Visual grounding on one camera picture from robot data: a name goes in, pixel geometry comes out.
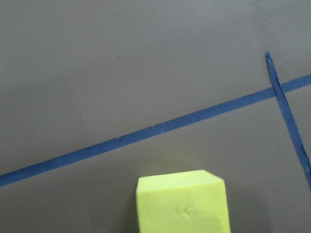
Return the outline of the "yellow foam block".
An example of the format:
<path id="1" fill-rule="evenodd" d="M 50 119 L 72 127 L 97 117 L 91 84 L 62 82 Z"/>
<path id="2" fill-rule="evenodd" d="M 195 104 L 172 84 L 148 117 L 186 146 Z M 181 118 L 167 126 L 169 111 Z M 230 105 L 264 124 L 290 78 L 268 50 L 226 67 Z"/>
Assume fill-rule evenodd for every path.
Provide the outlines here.
<path id="1" fill-rule="evenodd" d="M 140 177 L 141 233 L 229 233 L 225 181 L 206 170 Z"/>

